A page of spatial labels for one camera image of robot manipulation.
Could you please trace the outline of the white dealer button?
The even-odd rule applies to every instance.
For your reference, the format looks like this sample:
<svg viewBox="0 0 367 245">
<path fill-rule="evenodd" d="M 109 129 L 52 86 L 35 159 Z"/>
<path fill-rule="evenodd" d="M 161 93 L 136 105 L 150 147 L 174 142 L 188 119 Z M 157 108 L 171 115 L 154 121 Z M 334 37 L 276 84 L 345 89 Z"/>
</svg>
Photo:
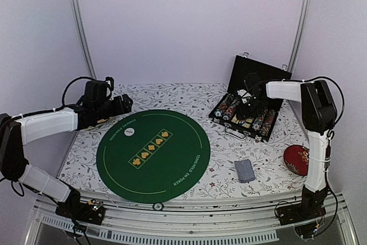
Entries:
<svg viewBox="0 0 367 245">
<path fill-rule="evenodd" d="M 126 129 L 124 130 L 124 134 L 125 134 L 125 136 L 127 136 L 127 137 L 131 137 L 131 136 L 133 136 L 133 135 L 134 135 L 134 133 L 135 133 L 135 129 L 133 129 L 132 127 L 126 128 Z"/>
</svg>

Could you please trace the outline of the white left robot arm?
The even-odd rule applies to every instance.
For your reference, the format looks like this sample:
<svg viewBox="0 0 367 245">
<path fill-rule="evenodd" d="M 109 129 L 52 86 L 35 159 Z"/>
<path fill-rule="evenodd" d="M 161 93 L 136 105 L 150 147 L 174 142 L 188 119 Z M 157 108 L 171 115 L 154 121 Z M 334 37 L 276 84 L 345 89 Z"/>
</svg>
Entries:
<svg viewBox="0 0 367 245">
<path fill-rule="evenodd" d="M 114 95 L 114 79 L 96 80 L 84 76 L 72 80 L 74 84 L 85 80 L 85 89 L 76 103 L 67 103 L 64 91 L 60 107 L 18 115 L 1 114 L 1 175 L 12 184 L 18 183 L 34 193 L 48 197 L 63 215 L 79 219 L 99 209 L 82 203 L 80 192 L 49 173 L 40 161 L 28 153 L 40 150 L 44 157 L 50 150 L 55 157 L 61 142 L 72 133 L 97 127 L 111 118 L 128 114 L 133 100 L 126 94 Z"/>
</svg>

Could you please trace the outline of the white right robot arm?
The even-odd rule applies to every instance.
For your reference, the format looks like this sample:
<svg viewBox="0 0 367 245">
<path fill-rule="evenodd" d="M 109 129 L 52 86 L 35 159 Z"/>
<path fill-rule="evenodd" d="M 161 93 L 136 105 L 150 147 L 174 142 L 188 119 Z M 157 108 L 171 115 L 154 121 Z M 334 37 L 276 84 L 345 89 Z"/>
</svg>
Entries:
<svg viewBox="0 0 367 245">
<path fill-rule="evenodd" d="M 331 78 L 317 76 L 308 80 L 262 80 L 257 73 L 244 77 L 245 112 L 253 114 L 266 99 L 299 102 L 309 140 L 309 166 L 299 204 L 286 203 L 275 209 L 281 224 L 290 224 L 325 215 L 323 203 L 331 187 L 327 171 L 331 159 L 334 127 L 342 113 L 337 111 L 328 83 Z"/>
</svg>

